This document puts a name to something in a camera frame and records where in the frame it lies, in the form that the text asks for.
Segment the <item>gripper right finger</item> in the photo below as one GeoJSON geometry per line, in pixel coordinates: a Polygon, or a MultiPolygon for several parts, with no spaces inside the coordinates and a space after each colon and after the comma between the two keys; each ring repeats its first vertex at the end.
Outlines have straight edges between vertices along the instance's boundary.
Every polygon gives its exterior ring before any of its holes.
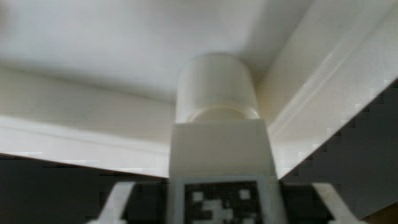
{"type": "Polygon", "coordinates": [[[312,188],[316,190],[319,199],[323,201],[324,207],[332,214],[332,220],[328,224],[367,224],[356,219],[347,206],[342,202],[340,196],[337,194],[335,188],[330,183],[312,183],[312,188]]]}

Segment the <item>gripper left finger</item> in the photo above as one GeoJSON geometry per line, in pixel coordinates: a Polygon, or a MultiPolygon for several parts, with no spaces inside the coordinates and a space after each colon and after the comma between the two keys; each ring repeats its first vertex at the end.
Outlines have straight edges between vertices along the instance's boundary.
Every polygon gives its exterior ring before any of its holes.
{"type": "Polygon", "coordinates": [[[86,224],[125,224],[122,213],[134,185],[133,181],[115,183],[97,218],[86,224]]]}

